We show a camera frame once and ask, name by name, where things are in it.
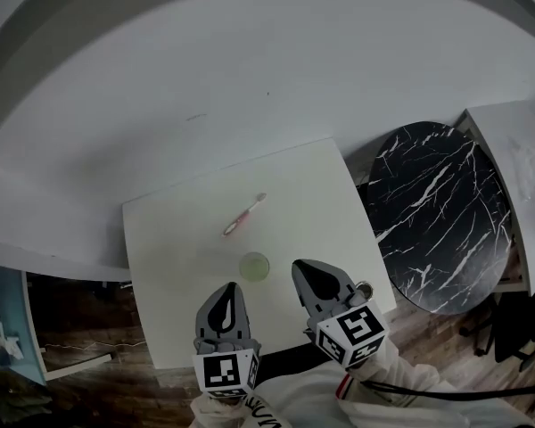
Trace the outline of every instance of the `wooden floor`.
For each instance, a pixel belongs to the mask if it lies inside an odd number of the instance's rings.
[[[86,348],[93,342],[136,344],[144,340],[131,288],[116,285],[104,292],[97,283],[32,276],[29,297],[37,337],[46,367],[67,366],[108,352],[112,362],[62,379],[48,389],[60,407],[79,405],[89,414],[89,425],[151,427],[187,426],[192,421],[190,401],[199,394],[192,369],[158,371],[146,344],[111,348],[101,344],[87,350],[62,349],[47,344]],[[429,314],[397,294],[398,307],[388,313],[391,338],[412,364],[438,367],[456,387],[496,390],[535,383],[535,362],[518,372],[519,360],[496,364],[493,353],[477,358],[474,340],[459,336],[488,310],[483,305],[462,316]],[[170,319],[170,322],[189,321]],[[511,404],[529,413],[534,397],[512,398]]]

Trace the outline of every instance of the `marker cube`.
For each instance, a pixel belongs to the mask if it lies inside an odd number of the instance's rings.
[[[211,398],[236,398],[253,392],[259,359],[253,349],[193,355],[202,393]]]
[[[375,354],[389,328],[376,302],[370,300],[317,324],[316,344],[342,367]]]

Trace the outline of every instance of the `pink toothbrush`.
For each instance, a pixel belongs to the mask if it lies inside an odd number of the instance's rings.
[[[250,213],[254,210],[254,208],[256,208],[261,202],[264,201],[267,195],[268,195],[267,193],[260,193],[256,199],[256,202],[253,203],[250,206],[250,208],[248,208],[242,214],[240,214],[234,222],[232,222],[229,226],[227,226],[222,236],[230,235],[243,222],[243,220],[250,215]]]

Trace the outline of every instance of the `metal ring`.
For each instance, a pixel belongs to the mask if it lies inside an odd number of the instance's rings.
[[[366,300],[371,300],[373,298],[373,293],[375,293],[375,289],[367,281],[359,282],[357,284],[357,289],[363,293],[363,296],[366,298]]]

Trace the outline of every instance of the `black marble table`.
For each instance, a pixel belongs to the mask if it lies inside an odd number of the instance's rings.
[[[399,128],[374,160],[368,217],[393,284],[422,309],[466,312],[506,266],[511,219],[480,147],[436,122]]]

